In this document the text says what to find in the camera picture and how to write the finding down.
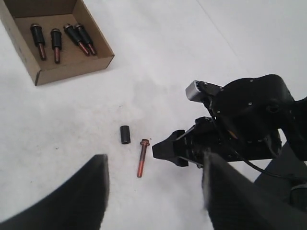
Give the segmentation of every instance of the cardboard box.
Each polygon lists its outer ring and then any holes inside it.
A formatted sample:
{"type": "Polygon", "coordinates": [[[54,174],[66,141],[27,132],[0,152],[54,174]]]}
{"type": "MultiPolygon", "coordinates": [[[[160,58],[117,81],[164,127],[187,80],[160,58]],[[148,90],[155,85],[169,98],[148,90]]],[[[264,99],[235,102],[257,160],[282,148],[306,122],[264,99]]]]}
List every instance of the cardboard box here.
{"type": "Polygon", "coordinates": [[[0,0],[2,22],[35,85],[42,85],[108,67],[114,53],[82,0],[0,0]],[[87,57],[64,33],[63,25],[83,24],[97,56],[87,57]],[[30,31],[32,23],[43,27],[47,61],[42,61],[30,31]],[[55,64],[50,32],[59,28],[63,49],[55,64]]]}

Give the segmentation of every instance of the white table surface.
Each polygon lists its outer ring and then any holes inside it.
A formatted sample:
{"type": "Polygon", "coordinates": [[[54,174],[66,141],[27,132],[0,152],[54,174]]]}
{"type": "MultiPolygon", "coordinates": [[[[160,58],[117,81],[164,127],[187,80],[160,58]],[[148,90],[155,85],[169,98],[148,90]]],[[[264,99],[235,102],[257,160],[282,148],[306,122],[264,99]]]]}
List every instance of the white table surface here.
{"type": "MultiPolygon", "coordinates": [[[[35,87],[0,25],[0,221],[44,198],[93,155],[108,154],[105,230],[212,229],[201,170],[156,160],[151,144],[208,113],[186,99],[193,80],[218,85],[281,75],[306,96],[306,3],[289,0],[85,0],[116,57],[101,72],[35,87]],[[121,145],[129,125],[132,143],[121,145]]],[[[257,164],[265,167],[267,161],[257,164]]],[[[246,177],[259,174],[233,164],[246,177]]]]}

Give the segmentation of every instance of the black cable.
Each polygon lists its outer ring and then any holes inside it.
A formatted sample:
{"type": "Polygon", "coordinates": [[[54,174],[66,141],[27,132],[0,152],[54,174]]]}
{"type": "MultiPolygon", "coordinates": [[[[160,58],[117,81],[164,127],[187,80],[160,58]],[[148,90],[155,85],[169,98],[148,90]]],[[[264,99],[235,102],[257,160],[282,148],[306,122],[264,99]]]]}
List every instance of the black cable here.
{"type": "Polygon", "coordinates": [[[219,132],[221,138],[224,140],[225,144],[228,146],[228,148],[243,162],[245,162],[248,166],[252,167],[253,169],[257,170],[260,173],[266,174],[268,176],[272,176],[272,177],[276,177],[276,178],[280,178],[280,179],[286,179],[286,180],[296,180],[296,181],[304,181],[307,182],[307,177],[300,177],[300,176],[293,176],[293,175],[279,175],[279,174],[275,174],[272,172],[269,172],[265,169],[259,168],[258,166],[256,166],[255,164],[251,163],[250,161],[246,160],[244,157],[242,157],[232,146],[231,144],[228,142],[227,138],[225,138],[225,136],[223,135],[223,132],[220,130],[220,128],[217,125],[217,121],[215,119],[215,116],[212,112],[211,109],[208,109],[209,114],[212,118],[213,124],[215,126],[215,128],[217,129],[217,131],[219,132]]]}

